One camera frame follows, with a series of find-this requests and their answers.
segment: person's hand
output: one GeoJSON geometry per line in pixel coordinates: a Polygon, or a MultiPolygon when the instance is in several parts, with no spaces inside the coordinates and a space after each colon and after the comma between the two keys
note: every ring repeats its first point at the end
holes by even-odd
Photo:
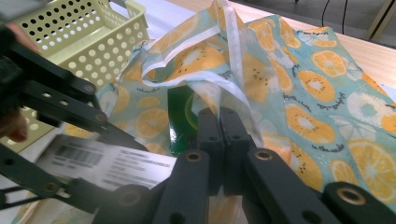
{"type": "Polygon", "coordinates": [[[27,124],[20,110],[15,110],[0,118],[0,137],[7,136],[14,142],[22,142],[27,138],[27,124]]]}
{"type": "MultiPolygon", "coordinates": [[[[23,32],[22,28],[15,23],[8,23],[6,27],[11,30],[17,41],[26,48],[38,53],[35,43],[23,32]]],[[[0,138],[7,136],[14,142],[22,142],[27,138],[26,119],[20,110],[10,112],[0,118],[0,138]]]]}
{"type": "Polygon", "coordinates": [[[26,33],[22,30],[22,28],[18,24],[11,22],[11,23],[7,23],[6,27],[15,34],[18,42],[20,42],[26,48],[36,53],[39,53],[35,42],[33,42],[33,40],[31,40],[29,36],[26,35],[26,33]]]}

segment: bolt hole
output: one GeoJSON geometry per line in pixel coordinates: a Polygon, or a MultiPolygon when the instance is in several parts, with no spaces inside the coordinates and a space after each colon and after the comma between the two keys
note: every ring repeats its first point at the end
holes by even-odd
{"type": "Polygon", "coordinates": [[[187,160],[188,161],[200,161],[202,156],[198,153],[192,152],[187,155],[187,160]]]}
{"type": "Polygon", "coordinates": [[[5,165],[13,165],[14,163],[15,163],[15,161],[12,160],[12,159],[5,159],[5,160],[4,160],[4,164],[5,164],[5,165]]]}
{"type": "Polygon", "coordinates": [[[126,192],[120,197],[119,203],[122,206],[131,206],[137,204],[140,200],[140,195],[134,191],[126,192]]]}
{"type": "Polygon", "coordinates": [[[44,190],[47,192],[54,192],[57,190],[57,188],[58,188],[58,185],[56,185],[55,183],[47,183],[44,186],[44,190]]]}
{"type": "Polygon", "coordinates": [[[61,101],[59,103],[61,103],[61,105],[69,105],[69,103],[67,103],[67,101],[61,101]]]}
{"type": "Polygon", "coordinates": [[[97,115],[95,116],[95,118],[96,118],[97,120],[99,120],[99,121],[105,121],[105,120],[106,120],[106,116],[103,115],[103,114],[97,114],[97,115]]]}
{"type": "Polygon", "coordinates": [[[366,199],[364,198],[364,196],[354,189],[340,188],[337,190],[337,195],[347,203],[355,205],[366,204],[366,199]]]}
{"type": "Polygon", "coordinates": [[[264,151],[258,151],[254,155],[256,156],[257,159],[262,161],[269,161],[273,158],[273,156],[270,153],[264,151]]]}
{"type": "Polygon", "coordinates": [[[319,224],[321,223],[321,218],[318,216],[316,213],[313,213],[311,211],[303,211],[303,218],[305,221],[308,223],[312,224],[319,224]]]}
{"type": "Polygon", "coordinates": [[[47,93],[47,92],[44,92],[44,93],[43,93],[43,96],[46,97],[46,98],[52,97],[51,94],[49,94],[49,93],[47,93]]]}
{"type": "Polygon", "coordinates": [[[180,213],[173,213],[169,217],[169,222],[171,224],[184,224],[186,223],[186,218],[180,213]]]}

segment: plastic basket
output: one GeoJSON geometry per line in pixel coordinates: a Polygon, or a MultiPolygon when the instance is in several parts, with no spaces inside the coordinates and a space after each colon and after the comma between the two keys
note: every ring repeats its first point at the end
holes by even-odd
{"type": "MultiPolygon", "coordinates": [[[[37,43],[43,57],[101,89],[127,63],[135,44],[148,39],[145,8],[125,1],[130,19],[114,11],[107,0],[55,0],[19,18],[18,23],[37,43]]],[[[28,121],[29,139],[1,142],[20,151],[52,127],[37,121],[36,112],[22,110],[28,121]]]]}

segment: barcode label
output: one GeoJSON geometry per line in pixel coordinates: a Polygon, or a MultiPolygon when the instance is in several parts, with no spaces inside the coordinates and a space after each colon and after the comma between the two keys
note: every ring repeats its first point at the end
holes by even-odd
{"type": "Polygon", "coordinates": [[[83,178],[104,189],[136,184],[149,189],[172,173],[176,158],[60,134],[36,164],[62,178],[83,178]]]}
{"type": "Polygon", "coordinates": [[[97,165],[103,155],[76,147],[61,146],[55,154],[56,157],[66,158],[71,161],[78,161],[89,165],[97,165]]]}

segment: wooden surface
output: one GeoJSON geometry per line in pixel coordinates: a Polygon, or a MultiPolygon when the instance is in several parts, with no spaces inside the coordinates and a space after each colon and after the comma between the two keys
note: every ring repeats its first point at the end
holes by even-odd
{"type": "MultiPolygon", "coordinates": [[[[168,0],[192,11],[200,11],[210,6],[212,0],[168,0]]],[[[244,21],[253,21],[270,16],[271,13],[253,7],[231,3],[239,17],[244,21]]],[[[312,29],[316,26],[284,18],[295,30],[312,29]]],[[[375,81],[396,88],[396,49],[386,48],[347,35],[337,34],[341,44],[346,48],[359,67],[375,81]]]]}

